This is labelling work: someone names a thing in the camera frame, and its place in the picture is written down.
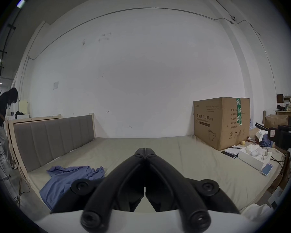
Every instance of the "blue cloth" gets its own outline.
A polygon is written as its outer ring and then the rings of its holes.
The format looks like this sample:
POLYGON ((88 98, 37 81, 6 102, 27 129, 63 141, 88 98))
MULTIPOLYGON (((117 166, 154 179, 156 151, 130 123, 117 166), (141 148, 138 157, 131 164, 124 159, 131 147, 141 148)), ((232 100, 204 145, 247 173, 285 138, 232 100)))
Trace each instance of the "blue cloth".
POLYGON ((96 170, 89 166, 71 166, 68 168, 53 166, 47 172, 51 179, 40 190, 40 196, 51 210, 75 180, 95 180, 105 176, 105 170, 102 166, 96 170))
POLYGON ((261 147, 269 147, 271 148, 273 146, 273 141, 268 139, 267 134, 263 135, 262 141, 260 142, 261 147))

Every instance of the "smartphone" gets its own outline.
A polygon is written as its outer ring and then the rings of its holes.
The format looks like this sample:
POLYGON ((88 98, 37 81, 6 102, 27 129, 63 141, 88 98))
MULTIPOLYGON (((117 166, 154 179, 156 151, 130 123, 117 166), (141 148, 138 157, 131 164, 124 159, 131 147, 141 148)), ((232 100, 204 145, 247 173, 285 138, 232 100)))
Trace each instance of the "smartphone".
POLYGON ((272 168, 273 168, 273 165, 270 163, 267 163, 265 167, 260 171, 260 173, 262 173, 264 176, 267 176, 269 172, 272 170, 272 168))

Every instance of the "beige mattress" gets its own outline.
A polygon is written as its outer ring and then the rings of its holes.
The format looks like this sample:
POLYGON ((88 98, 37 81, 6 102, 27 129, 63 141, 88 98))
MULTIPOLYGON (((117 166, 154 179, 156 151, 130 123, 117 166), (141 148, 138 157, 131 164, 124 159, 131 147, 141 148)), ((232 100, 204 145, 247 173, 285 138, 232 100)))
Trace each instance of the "beige mattress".
MULTIPOLYGON (((154 152, 175 167, 184 177, 216 181, 232 199, 239 210, 256 203, 280 172, 275 161, 268 176, 238 158, 231 158, 208 146, 195 136, 168 138, 96 138, 92 142, 28 173, 33 190, 38 194, 50 179, 46 170, 52 166, 103 166, 108 175, 117 165, 133 155, 138 148, 152 148, 154 152)), ((276 160, 283 154, 268 148, 276 160)), ((149 212, 147 199, 143 198, 138 212, 149 212)))

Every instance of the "gray headboard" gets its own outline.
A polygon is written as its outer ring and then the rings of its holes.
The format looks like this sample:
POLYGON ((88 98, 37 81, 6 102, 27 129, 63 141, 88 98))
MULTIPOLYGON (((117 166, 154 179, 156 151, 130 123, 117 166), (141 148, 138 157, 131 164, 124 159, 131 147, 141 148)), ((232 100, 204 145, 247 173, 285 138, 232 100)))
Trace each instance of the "gray headboard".
POLYGON ((27 172, 94 139, 91 115, 17 123, 14 132, 27 172))

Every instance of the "black shirt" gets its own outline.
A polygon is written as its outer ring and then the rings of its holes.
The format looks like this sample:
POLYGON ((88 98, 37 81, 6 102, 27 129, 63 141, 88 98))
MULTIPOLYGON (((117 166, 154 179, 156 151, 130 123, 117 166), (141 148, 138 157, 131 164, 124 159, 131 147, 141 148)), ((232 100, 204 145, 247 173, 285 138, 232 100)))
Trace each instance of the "black shirt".
MULTIPOLYGON (((6 107, 8 105, 9 93, 6 91, 0 96, 0 114, 5 117, 6 107)), ((3 125, 3 119, 0 117, 0 126, 3 125)))

